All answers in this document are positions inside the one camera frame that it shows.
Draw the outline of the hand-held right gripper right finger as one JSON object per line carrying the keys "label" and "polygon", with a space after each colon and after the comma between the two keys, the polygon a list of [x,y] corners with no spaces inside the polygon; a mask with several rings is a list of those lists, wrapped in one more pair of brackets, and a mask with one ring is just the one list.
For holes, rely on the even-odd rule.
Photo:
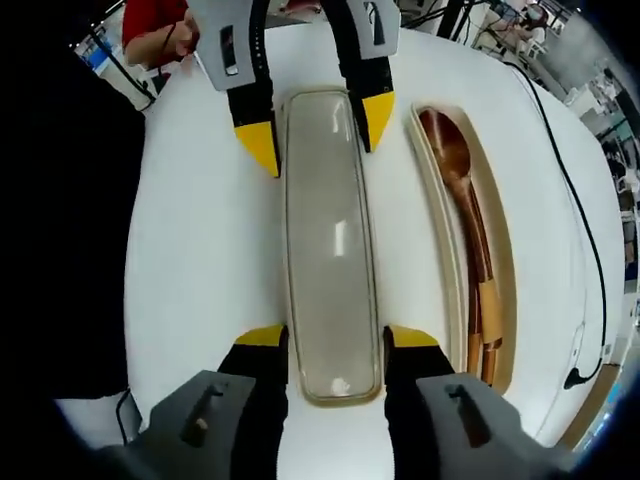
{"label": "hand-held right gripper right finger", "polygon": [[492,387],[454,371],[438,342],[384,329],[384,412],[397,479],[540,479],[543,450]]}

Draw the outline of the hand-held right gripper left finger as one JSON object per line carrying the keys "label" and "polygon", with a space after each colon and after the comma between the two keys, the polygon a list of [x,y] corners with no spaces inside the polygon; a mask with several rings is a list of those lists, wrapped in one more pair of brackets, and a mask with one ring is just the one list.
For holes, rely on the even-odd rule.
{"label": "hand-held right gripper left finger", "polygon": [[273,479],[288,414],[288,330],[238,337],[214,371],[160,401],[138,439],[141,479]]}

